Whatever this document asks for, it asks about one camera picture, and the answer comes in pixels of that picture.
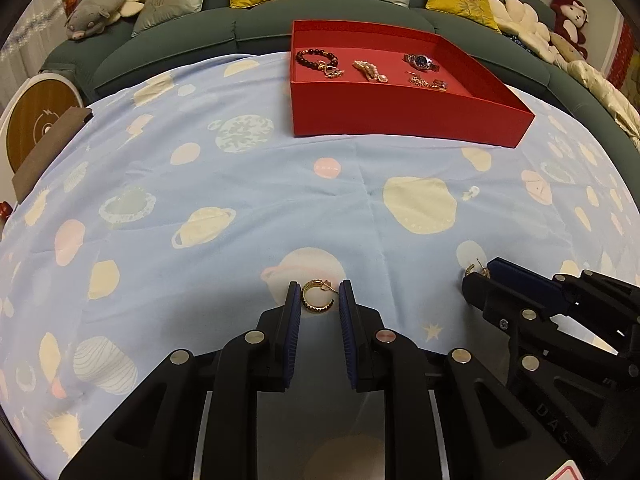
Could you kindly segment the gold hoop earring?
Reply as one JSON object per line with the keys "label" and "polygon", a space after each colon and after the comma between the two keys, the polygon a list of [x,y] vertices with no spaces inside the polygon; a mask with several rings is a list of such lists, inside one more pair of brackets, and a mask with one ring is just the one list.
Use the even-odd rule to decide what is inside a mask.
{"label": "gold hoop earring", "polygon": [[300,292],[303,308],[314,314],[331,310],[336,297],[337,292],[332,283],[321,278],[308,281]]}
{"label": "gold hoop earring", "polygon": [[484,264],[480,261],[480,259],[476,260],[476,263],[471,263],[465,270],[464,270],[464,275],[468,276],[472,273],[479,273],[480,275],[483,275],[485,278],[489,278],[490,277],[490,271],[488,269],[487,266],[484,266]]}

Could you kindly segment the silver dangle earring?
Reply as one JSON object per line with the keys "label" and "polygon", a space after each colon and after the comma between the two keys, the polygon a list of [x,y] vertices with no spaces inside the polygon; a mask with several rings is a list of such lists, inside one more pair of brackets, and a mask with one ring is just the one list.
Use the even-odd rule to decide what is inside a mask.
{"label": "silver dangle earring", "polygon": [[345,73],[344,70],[340,70],[338,67],[330,64],[320,64],[319,68],[323,75],[330,79],[341,77]]}

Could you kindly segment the red jewelry tray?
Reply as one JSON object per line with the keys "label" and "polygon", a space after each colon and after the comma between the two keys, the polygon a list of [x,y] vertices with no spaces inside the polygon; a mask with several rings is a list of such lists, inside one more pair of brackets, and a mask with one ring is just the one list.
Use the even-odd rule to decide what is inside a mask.
{"label": "red jewelry tray", "polygon": [[[485,66],[452,42],[412,28],[297,20],[290,69],[296,136],[396,134],[516,148],[534,115]],[[402,57],[425,54],[440,70],[419,72]],[[344,70],[326,78],[320,64]],[[414,86],[408,72],[441,79],[447,91]]]}

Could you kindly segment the blue planet bedsheet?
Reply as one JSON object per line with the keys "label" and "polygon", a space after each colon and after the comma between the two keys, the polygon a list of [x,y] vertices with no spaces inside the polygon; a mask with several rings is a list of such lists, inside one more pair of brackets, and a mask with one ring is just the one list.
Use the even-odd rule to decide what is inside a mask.
{"label": "blue planet bedsheet", "polygon": [[225,56],[92,106],[1,241],[1,405],[56,478],[175,349],[255,327],[288,285],[349,280],[418,346],[495,375],[506,336],[464,270],[639,279],[639,213],[579,122],[528,96],[513,150],[415,136],[298,138],[288,56]]}

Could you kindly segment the cream quilted blanket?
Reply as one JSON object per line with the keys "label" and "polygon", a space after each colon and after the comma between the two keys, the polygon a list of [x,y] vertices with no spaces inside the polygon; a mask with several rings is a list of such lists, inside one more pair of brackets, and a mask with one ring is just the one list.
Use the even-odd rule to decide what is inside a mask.
{"label": "cream quilted blanket", "polygon": [[620,90],[617,90],[598,70],[586,61],[573,61],[566,64],[565,71],[582,84],[608,111],[614,122],[640,150],[640,117],[631,102]]}

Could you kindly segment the gold watch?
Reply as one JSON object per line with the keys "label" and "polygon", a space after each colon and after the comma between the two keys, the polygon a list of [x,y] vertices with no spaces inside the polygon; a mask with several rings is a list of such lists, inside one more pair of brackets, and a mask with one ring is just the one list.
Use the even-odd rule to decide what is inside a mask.
{"label": "gold watch", "polygon": [[416,87],[437,91],[448,90],[448,84],[446,81],[441,79],[426,80],[422,76],[411,72],[408,72],[408,75],[410,84],[413,84]]}

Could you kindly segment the silver blue-dial watch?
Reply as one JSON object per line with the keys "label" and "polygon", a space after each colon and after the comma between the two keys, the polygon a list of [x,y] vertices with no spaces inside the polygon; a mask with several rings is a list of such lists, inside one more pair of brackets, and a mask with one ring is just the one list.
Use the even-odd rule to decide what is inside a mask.
{"label": "silver blue-dial watch", "polygon": [[419,72],[437,73],[440,70],[439,65],[425,54],[405,54],[402,59],[414,70],[418,70]]}

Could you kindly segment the white flower cushion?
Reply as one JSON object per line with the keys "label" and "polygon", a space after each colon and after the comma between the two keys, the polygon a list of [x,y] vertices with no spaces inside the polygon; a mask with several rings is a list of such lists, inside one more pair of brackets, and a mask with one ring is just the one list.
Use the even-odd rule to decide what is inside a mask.
{"label": "white flower cushion", "polygon": [[559,51],[553,47],[548,27],[538,20],[532,6],[520,0],[488,0],[500,32],[514,36],[522,44],[549,64],[555,62]]}

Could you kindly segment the red monkey plush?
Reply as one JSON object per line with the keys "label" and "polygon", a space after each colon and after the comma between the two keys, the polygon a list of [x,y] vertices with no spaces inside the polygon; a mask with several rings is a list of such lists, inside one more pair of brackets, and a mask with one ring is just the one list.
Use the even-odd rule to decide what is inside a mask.
{"label": "red monkey plush", "polygon": [[579,0],[551,0],[550,8],[555,13],[554,32],[586,60],[588,51],[582,29],[589,21],[587,8]]}

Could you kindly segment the brown cloth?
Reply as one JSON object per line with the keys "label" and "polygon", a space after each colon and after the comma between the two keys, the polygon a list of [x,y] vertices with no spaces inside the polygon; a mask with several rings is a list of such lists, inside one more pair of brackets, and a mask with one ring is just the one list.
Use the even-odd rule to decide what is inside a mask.
{"label": "brown cloth", "polygon": [[91,108],[72,106],[35,144],[12,178],[17,203],[24,202],[43,173],[91,118]]}

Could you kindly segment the round wooden white device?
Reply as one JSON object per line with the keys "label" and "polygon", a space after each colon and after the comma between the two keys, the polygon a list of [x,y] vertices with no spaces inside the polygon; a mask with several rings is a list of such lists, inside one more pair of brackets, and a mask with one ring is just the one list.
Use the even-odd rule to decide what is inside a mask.
{"label": "round wooden white device", "polygon": [[82,107],[64,76],[41,73],[21,84],[1,115],[1,180],[11,180],[35,145],[66,110]]}

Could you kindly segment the green sofa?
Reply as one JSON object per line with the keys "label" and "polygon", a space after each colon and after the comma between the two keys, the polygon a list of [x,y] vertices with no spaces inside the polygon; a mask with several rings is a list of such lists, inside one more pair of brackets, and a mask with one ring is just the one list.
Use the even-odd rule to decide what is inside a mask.
{"label": "green sofa", "polygon": [[295,20],[349,20],[434,32],[481,62],[505,84],[524,90],[572,115],[597,139],[631,193],[639,193],[639,152],[606,108],[559,67],[525,51],[509,38],[442,11],[427,0],[408,8],[380,0],[272,0],[252,10],[234,10],[229,0],[204,0],[198,13],[175,18],[134,36],[121,20],[101,35],[64,41],[43,70],[69,79],[89,103],[156,74],[206,58],[265,54],[288,49]]}

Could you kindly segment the grey pig plush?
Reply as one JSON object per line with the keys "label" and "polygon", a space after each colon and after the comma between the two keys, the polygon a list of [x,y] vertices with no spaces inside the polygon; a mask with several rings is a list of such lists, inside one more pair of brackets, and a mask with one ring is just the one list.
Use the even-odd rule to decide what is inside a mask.
{"label": "grey pig plush", "polygon": [[82,0],[65,22],[66,36],[79,41],[104,32],[118,21],[126,0]]}

